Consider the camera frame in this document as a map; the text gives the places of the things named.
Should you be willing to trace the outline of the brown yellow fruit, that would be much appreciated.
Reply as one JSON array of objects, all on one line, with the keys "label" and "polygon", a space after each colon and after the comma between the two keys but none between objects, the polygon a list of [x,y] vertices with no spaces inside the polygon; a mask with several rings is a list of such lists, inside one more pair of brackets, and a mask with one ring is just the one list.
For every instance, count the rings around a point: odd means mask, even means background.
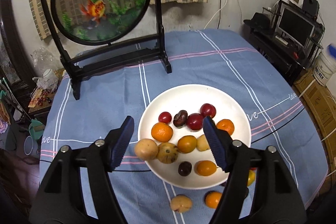
[{"label": "brown yellow fruit", "polygon": [[205,134],[201,135],[200,137],[197,138],[197,150],[198,151],[207,151],[210,149],[210,145],[206,139]]}]

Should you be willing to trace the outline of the small orange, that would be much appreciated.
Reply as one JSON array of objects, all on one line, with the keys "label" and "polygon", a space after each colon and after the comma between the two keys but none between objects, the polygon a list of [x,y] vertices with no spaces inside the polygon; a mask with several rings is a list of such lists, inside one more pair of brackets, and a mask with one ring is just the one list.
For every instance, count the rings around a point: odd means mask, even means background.
[{"label": "small orange", "polygon": [[220,130],[228,132],[229,135],[232,135],[235,130],[234,123],[230,119],[222,119],[218,121],[216,127]]}]

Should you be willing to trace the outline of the pale yellow spotted fruit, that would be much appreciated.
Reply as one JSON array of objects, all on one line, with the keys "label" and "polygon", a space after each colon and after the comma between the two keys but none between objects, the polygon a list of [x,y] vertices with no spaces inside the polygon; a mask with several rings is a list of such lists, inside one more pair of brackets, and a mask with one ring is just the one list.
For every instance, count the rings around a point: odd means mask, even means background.
[{"label": "pale yellow spotted fruit", "polygon": [[143,161],[150,161],[157,158],[158,146],[151,139],[141,139],[134,147],[135,155]]}]

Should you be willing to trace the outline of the yellow orange fruit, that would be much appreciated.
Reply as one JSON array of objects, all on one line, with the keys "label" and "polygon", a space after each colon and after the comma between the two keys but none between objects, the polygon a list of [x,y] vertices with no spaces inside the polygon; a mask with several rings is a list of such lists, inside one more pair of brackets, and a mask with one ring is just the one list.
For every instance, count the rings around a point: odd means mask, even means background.
[{"label": "yellow orange fruit", "polygon": [[193,135],[186,135],[179,139],[177,147],[181,153],[191,153],[197,146],[197,139]]}]

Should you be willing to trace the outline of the dark red plum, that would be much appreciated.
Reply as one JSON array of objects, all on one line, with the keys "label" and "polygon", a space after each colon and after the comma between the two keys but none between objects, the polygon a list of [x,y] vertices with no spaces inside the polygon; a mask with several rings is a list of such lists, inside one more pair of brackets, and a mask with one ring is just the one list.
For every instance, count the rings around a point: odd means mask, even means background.
[{"label": "dark red plum", "polygon": [[182,177],[188,176],[193,169],[193,165],[188,161],[183,161],[178,167],[178,174]]}]

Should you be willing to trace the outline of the yellow green tomato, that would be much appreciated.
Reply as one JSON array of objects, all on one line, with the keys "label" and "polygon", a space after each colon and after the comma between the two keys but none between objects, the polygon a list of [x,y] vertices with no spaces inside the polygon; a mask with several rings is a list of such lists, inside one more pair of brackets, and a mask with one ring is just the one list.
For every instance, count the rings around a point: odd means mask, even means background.
[{"label": "yellow green tomato", "polygon": [[250,186],[256,180],[256,172],[249,170],[247,186]]}]

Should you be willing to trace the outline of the dark purple wrinkled fruit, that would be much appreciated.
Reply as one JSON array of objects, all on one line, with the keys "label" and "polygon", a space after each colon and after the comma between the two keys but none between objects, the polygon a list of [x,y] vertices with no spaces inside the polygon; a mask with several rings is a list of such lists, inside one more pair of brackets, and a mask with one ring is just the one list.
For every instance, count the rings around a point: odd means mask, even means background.
[{"label": "dark purple wrinkled fruit", "polygon": [[173,119],[173,125],[176,128],[181,128],[186,124],[188,117],[188,113],[186,110],[180,110],[177,114],[175,114]]}]

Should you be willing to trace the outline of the small red tomato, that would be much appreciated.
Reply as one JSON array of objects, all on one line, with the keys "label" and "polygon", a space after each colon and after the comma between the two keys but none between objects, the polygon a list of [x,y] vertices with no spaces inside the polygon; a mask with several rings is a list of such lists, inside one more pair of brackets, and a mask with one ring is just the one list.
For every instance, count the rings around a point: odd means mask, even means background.
[{"label": "small red tomato", "polygon": [[171,120],[172,120],[172,116],[168,111],[162,112],[158,117],[158,121],[161,123],[165,123],[165,124],[169,124]]}]

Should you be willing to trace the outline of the large orange mandarin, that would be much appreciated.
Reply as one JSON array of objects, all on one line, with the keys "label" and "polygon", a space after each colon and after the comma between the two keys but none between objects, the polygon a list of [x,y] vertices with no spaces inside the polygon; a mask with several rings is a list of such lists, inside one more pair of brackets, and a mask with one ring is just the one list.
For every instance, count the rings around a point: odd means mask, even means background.
[{"label": "large orange mandarin", "polygon": [[221,200],[222,192],[210,191],[205,195],[205,204],[211,209],[216,209]]}]

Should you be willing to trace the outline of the white bucket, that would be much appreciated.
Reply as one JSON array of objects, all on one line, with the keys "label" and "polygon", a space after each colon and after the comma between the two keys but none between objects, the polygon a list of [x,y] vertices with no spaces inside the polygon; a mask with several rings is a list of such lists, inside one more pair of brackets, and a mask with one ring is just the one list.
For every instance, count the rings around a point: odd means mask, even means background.
[{"label": "white bucket", "polygon": [[321,85],[325,86],[336,71],[335,57],[327,52],[321,52],[313,68],[313,76]]}]

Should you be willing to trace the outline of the computer monitor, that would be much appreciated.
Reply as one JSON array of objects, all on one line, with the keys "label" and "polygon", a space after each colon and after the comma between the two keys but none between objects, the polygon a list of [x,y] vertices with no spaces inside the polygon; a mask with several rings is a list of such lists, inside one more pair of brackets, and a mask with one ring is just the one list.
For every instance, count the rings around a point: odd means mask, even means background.
[{"label": "computer monitor", "polygon": [[282,11],[277,28],[302,47],[306,47],[315,29],[313,23],[287,7]]}]

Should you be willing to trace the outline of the black speaker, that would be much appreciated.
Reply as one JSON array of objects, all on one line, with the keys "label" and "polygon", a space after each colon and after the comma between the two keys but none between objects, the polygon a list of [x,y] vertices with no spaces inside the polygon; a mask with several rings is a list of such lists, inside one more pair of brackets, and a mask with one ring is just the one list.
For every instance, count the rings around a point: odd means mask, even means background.
[{"label": "black speaker", "polygon": [[317,0],[303,0],[302,10],[311,17],[317,17],[319,12],[319,2]]}]

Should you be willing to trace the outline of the cardboard box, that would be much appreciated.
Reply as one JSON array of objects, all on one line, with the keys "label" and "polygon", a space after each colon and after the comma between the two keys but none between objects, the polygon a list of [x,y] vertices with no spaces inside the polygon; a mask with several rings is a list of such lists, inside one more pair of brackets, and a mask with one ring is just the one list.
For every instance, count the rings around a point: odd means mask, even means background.
[{"label": "cardboard box", "polygon": [[331,161],[335,161],[335,102],[331,92],[318,83],[311,69],[293,87],[313,114],[321,132],[321,142],[325,145]]}]

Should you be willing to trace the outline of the black hat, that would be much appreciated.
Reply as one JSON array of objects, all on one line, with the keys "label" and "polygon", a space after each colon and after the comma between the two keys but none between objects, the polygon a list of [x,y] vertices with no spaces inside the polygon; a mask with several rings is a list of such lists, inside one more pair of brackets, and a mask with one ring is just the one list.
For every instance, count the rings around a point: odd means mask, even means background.
[{"label": "black hat", "polygon": [[270,19],[265,14],[255,12],[252,19],[244,19],[243,23],[250,28],[268,30],[270,28]]}]

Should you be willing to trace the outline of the blue striped tablecloth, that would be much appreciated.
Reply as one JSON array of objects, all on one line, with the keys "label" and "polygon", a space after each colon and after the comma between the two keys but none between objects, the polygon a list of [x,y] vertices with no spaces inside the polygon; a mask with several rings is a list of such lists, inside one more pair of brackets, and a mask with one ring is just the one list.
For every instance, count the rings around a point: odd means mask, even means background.
[{"label": "blue striped tablecloth", "polygon": [[[278,149],[308,207],[327,176],[326,156],[310,116],[280,73],[233,31],[169,32],[165,39],[170,74],[160,61],[121,68],[82,82],[78,101],[69,76],[64,76],[42,138],[40,181],[61,146],[87,147],[130,115],[135,133],[126,158],[117,172],[109,174],[127,221],[209,223],[214,210],[204,204],[207,190],[183,190],[163,182],[135,158],[133,150],[142,113],[157,95],[178,85],[203,84],[240,104],[256,133],[252,147]],[[193,201],[187,213],[174,213],[169,206],[179,194]]]}]

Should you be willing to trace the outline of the goldfish screen on black stand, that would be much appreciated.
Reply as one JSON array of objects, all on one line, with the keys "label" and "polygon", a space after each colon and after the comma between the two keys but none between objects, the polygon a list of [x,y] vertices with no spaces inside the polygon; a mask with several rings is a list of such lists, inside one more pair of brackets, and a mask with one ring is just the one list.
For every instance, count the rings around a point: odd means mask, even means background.
[{"label": "goldfish screen on black stand", "polygon": [[84,39],[66,31],[60,21],[56,0],[41,0],[41,4],[76,100],[80,98],[83,81],[127,65],[160,60],[165,71],[171,73],[165,49],[161,0],[145,0],[135,16],[122,18],[127,23],[122,29],[109,22],[103,0],[87,1],[80,7],[85,16],[81,24],[89,28],[88,37]]}]

